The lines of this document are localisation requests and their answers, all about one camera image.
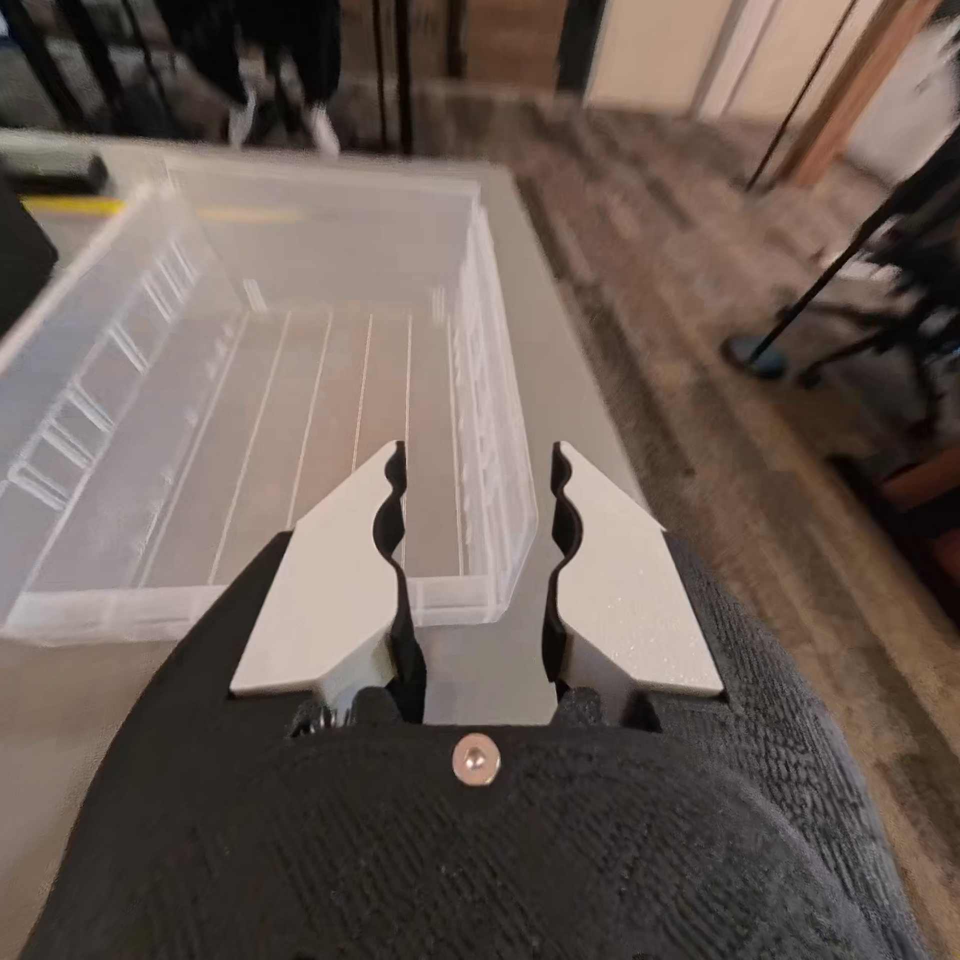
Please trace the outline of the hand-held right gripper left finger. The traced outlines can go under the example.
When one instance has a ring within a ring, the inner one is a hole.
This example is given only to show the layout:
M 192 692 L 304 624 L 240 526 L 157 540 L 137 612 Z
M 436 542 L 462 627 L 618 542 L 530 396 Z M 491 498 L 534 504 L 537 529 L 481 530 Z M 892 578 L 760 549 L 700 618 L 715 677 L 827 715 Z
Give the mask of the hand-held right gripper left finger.
M 294 524 L 229 684 L 236 698 L 311 693 L 345 714 L 369 688 L 424 721 L 427 669 L 405 573 L 406 447 L 391 440 Z

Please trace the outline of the black tripod stand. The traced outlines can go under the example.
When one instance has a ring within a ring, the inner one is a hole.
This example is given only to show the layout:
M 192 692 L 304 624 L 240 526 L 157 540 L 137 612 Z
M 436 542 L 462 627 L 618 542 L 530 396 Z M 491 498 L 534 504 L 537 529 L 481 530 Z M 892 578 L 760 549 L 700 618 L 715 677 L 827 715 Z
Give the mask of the black tripod stand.
M 786 330 L 812 306 L 816 298 L 838 276 L 868 242 L 896 218 L 917 213 L 944 189 L 958 181 L 959 127 L 944 139 L 930 158 L 917 171 L 898 183 L 892 193 L 860 223 L 845 248 L 830 259 L 817 279 L 792 303 L 776 314 L 774 327 L 764 336 L 735 334 L 721 345 L 721 355 L 728 364 L 754 378 L 778 380 L 786 375 L 786 359 L 775 347 Z

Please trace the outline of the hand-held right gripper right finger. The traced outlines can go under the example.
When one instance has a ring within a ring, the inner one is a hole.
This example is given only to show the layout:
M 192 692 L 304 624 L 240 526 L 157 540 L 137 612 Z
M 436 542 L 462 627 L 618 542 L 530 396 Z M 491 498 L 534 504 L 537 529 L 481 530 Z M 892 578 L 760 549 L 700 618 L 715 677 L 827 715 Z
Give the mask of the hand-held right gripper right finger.
M 724 682 L 665 528 L 571 443 L 551 452 L 551 536 L 541 633 L 558 697 L 595 695 L 606 722 L 630 722 L 653 694 L 715 701 Z

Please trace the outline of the dark red-brown box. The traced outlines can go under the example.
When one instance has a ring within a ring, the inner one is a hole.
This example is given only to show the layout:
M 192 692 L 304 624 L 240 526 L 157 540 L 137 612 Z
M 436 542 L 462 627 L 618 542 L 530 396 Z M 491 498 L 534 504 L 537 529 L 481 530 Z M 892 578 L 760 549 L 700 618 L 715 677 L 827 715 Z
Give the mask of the dark red-brown box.
M 826 461 L 946 616 L 958 624 L 958 446 L 880 480 L 853 457 L 834 455 Z

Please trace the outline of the black floor pole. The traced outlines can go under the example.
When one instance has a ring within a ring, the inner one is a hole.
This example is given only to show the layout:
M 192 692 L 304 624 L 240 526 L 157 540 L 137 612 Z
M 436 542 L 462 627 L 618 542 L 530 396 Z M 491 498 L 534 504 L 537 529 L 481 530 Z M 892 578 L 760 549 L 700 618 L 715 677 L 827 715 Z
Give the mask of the black floor pole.
M 371 1 L 373 17 L 373 45 L 376 69 L 376 91 L 379 118 L 380 148 L 385 153 L 389 147 L 386 71 L 381 13 L 381 2 Z M 393 1 L 394 58 L 396 66 L 396 96 L 398 107 L 399 144 L 402 155 L 410 158 L 414 154 L 414 128 L 412 103 L 412 59 L 410 2 Z

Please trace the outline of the large clear plastic bin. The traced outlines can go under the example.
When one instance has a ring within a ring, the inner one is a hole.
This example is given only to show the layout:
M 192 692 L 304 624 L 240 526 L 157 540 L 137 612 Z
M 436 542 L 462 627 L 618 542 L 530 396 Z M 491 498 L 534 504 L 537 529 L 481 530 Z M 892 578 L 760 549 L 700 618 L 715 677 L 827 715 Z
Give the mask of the large clear plastic bin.
M 163 154 L 2 341 L 2 637 L 180 639 L 393 441 L 415 624 L 502 618 L 538 511 L 485 200 Z

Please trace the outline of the black flat device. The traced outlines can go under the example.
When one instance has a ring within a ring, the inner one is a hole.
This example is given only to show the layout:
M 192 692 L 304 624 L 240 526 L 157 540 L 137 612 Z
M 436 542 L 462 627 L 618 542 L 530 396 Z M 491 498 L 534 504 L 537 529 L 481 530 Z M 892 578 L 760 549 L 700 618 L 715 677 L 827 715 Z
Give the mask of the black flat device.
M 1 172 L 15 193 L 28 196 L 97 196 L 110 173 L 96 152 L 2 148 Z

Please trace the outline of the wooden post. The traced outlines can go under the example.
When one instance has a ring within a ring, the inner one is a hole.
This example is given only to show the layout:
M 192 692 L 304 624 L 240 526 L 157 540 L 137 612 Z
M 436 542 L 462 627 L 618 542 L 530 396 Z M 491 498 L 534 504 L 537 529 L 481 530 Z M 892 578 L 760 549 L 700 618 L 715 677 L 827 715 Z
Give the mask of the wooden post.
M 776 186 L 810 188 L 840 161 L 862 115 L 939 1 L 883 1 L 808 117 L 775 176 Z

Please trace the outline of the yellow tape strip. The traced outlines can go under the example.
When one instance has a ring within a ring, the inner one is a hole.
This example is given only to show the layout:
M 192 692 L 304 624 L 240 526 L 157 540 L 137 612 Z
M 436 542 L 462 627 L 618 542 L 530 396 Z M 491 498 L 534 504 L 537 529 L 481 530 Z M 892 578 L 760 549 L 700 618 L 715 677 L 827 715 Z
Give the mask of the yellow tape strip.
M 61 214 L 95 219 L 109 219 L 123 212 L 126 203 L 118 198 L 26 196 L 18 197 L 30 213 Z

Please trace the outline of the black drawer cabinet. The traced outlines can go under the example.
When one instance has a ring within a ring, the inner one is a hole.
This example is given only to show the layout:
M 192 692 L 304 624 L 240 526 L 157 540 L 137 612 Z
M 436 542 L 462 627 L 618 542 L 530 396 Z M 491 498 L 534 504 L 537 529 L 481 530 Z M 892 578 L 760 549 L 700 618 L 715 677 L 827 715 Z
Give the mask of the black drawer cabinet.
M 1 176 L 1 338 L 5 339 L 50 280 L 56 247 Z

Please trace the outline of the thin black stanchion pole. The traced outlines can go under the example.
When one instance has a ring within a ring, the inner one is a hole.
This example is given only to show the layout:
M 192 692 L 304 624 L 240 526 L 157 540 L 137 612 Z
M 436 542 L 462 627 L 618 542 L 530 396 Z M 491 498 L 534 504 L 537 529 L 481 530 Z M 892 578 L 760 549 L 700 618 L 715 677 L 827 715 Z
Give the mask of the thin black stanchion pole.
M 763 175 L 765 174 L 767 168 L 770 166 L 772 160 L 774 159 L 774 154 L 780 148 L 782 142 L 784 141 L 786 134 L 794 121 L 794 118 L 798 114 L 798 111 L 807 98 L 811 87 L 813 86 L 814 81 L 817 79 L 827 60 L 830 58 L 831 54 L 834 51 L 834 46 L 838 41 L 839 37 L 843 33 L 845 27 L 847 26 L 849 20 L 851 19 L 855 9 L 858 6 L 858 1 L 849 1 L 846 3 L 846 6 L 838 18 L 836 24 L 834 25 L 831 34 L 829 35 L 827 41 L 824 43 L 822 50 L 817 55 L 816 59 L 813 62 L 806 78 L 804 79 L 798 93 L 791 103 L 788 111 L 786 112 L 783 120 L 780 122 L 777 127 L 774 136 L 772 137 L 770 143 L 768 144 L 767 149 L 760 162 L 750 174 L 749 178 L 744 184 L 744 192 L 750 193 L 757 186 Z

